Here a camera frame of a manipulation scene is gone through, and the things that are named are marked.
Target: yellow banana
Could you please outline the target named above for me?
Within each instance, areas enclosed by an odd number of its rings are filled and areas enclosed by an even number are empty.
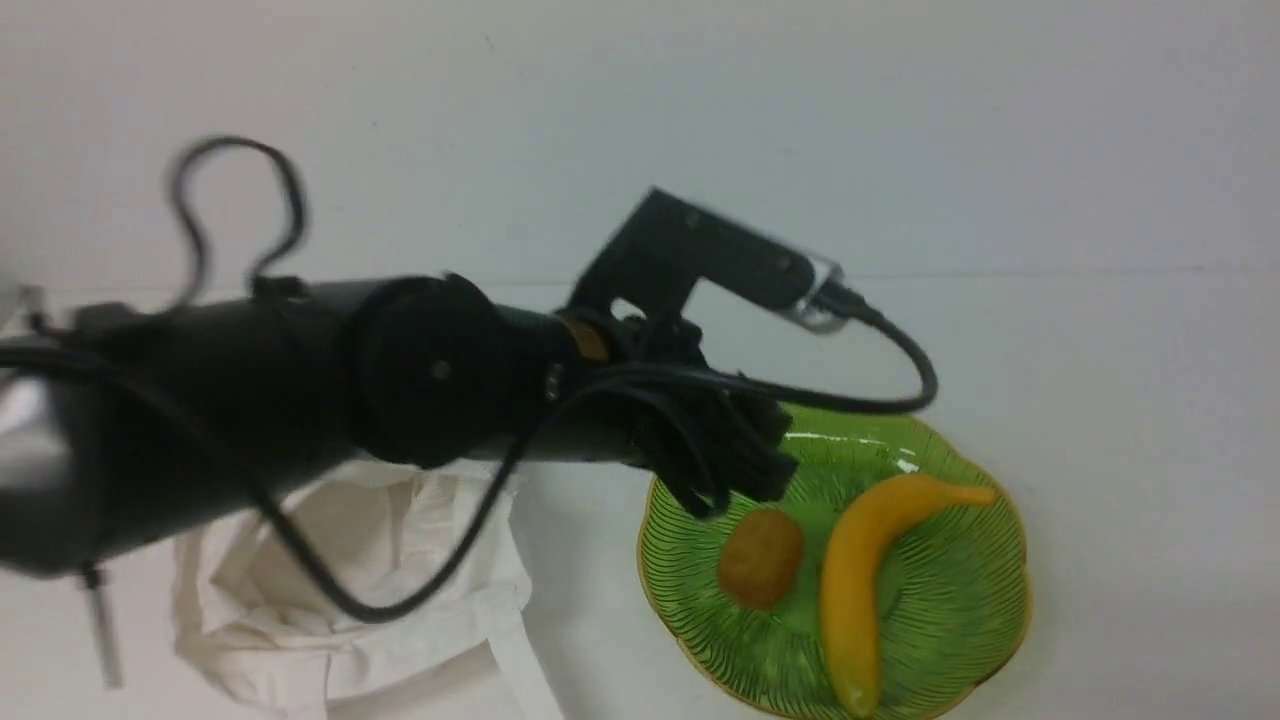
[[[819,621],[827,674],[840,705],[870,717],[879,703],[876,579],[893,541],[950,505],[991,505],[996,491],[952,486],[924,474],[882,480],[845,510],[822,561]]]

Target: white table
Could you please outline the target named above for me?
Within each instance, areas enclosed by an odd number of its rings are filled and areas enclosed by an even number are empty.
[[[1036,587],[1014,661],[948,717],[1258,719],[1280,714],[1280,274],[863,279],[915,333],[942,395],[925,418],[1009,489]],[[494,287],[550,307],[562,286]],[[61,304],[102,295],[67,295]],[[142,304],[160,293],[136,293]],[[695,320],[721,366],[905,391],[892,350],[818,341],[714,292]],[[822,364],[818,363],[819,352]],[[531,466],[513,524],[534,575],[529,632],[570,720],[745,719],[685,661],[635,569],[639,473]],[[100,687],[72,582],[0,575],[0,698],[13,717],[255,717],[169,648],[169,543],[114,564],[128,687]],[[512,717],[486,651],[334,712]]]

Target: toy fruit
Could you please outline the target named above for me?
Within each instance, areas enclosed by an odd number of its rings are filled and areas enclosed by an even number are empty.
[[[795,584],[804,559],[804,533],[781,510],[753,510],[721,550],[716,577],[733,602],[768,610]]]
[[[996,491],[924,474],[897,475],[858,496],[840,516],[822,562],[819,625],[827,674],[840,703],[870,717],[879,703],[876,580],[893,541],[951,505],[992,505]]]

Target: kiwi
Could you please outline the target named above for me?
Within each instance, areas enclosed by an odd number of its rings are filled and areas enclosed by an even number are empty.
[[[804,560],[804,532],[781,510],[753,510],[721,548],[716,575],[721,591],[749,610],[768,610],[796,580]]]

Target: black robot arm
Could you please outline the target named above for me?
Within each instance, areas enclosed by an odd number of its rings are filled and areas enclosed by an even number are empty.
[[[248,297],[193,305],[207,247],[186,202],[197,161],[228,146],[266,152],[292,211],[255,265]],[[169,309],[82,307],[69,329],[31,315],[0,343],[0,564],[37,577],[101,561],[223,514],[257,509],[344,612],[403,616],[458,566],[521,459],[621,461],[655,471],[698,518],[732,493],[781,497],[796,468],[778,452],[786,402],[901,414],[937,393],[905,333],[841,284],[838,265],[654,190],[554,313],[495,305],[457,277],[307,284],[269,277],[301,243],[301,181],[279,151],[236,137],[189,149],[172,200],[193,251]],[[717,283],[814,333],[855,319],[897,343],[920,374],[909,398],[863,400],[724,374],[681,316]],[[616,300],[643,315],[618,318]],[[276,498],[358,455],[434,468],[500,460],[462,542],[428,585],[370,607],[337,584]]]

